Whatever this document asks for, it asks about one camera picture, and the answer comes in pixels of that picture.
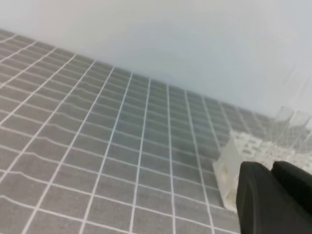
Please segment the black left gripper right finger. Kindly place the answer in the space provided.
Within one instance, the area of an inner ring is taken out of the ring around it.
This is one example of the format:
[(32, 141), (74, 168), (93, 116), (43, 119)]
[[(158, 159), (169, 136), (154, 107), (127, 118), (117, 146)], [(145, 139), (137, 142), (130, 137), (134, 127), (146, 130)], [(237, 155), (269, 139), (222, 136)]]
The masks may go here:
[(312, 214), (312, 175), (286, 161), (275, 161), (271, 173), (287, 193)]

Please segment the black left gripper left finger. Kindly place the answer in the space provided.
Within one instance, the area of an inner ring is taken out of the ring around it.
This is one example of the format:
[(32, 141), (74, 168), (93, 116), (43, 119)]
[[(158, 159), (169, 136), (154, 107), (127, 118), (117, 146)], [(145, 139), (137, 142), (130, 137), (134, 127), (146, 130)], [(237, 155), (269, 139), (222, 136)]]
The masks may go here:
[(240, 165), (236, 207), (243, 234), (312, 232), (312, 215), (287, 193), (271, 170), (257, 162)]

